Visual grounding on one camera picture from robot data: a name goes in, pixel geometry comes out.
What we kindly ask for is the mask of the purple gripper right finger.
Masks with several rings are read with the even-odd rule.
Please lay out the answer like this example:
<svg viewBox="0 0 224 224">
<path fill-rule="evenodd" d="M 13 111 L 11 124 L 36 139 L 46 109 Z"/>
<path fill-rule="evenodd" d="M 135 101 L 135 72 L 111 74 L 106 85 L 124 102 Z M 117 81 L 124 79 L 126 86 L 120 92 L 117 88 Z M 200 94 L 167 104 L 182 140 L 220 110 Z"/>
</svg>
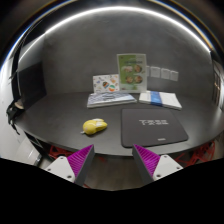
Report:
<svg viewBox="0 0 224 224">
<path fill-rule="evenodd" d="M 158 155 L 136 144 L 133 145 L 132 154 L 145 185 L 182 169 L 169 155 Z"/>
</svg>

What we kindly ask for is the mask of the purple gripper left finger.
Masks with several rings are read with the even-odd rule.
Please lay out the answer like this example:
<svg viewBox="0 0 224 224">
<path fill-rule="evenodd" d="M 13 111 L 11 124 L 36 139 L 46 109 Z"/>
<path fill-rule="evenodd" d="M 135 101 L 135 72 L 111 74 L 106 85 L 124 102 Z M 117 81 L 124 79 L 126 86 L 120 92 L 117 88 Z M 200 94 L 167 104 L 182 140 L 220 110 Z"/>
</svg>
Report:
<svg viewBox="0 0 224 224">
<path fill-rule="evenodd" d="M 68 157 L 59 156 L 46 168 L 46 171 L 83 186 L 94 155 L 94 146 L 89 145 Z"/>
</svg>

